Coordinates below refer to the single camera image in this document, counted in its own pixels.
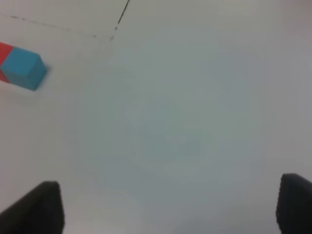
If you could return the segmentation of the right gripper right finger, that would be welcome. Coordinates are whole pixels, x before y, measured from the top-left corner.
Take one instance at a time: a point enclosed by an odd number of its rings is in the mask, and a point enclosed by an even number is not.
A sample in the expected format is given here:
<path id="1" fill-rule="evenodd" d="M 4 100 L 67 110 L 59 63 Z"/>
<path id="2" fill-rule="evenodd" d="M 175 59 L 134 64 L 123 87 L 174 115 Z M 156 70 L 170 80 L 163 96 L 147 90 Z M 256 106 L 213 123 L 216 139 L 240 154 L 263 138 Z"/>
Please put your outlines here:
<path id="1" fill-rule="evenodd" d="M 312 232 L 312 182 L 298 174 L 283 174 L 276 207 L 282 234 Z"/>

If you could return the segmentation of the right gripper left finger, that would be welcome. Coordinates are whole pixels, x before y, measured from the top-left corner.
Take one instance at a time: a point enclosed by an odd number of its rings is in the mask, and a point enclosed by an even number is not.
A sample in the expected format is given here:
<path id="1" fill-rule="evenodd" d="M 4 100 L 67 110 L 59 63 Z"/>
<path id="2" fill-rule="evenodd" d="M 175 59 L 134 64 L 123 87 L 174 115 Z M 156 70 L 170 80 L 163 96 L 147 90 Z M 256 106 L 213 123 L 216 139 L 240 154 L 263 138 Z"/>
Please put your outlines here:
<path id="1" fill-rule="evenodd" d="M 44 181 L 0 213 L 2 234 L 61 234 L 65 226 L 60 184 Z"/>

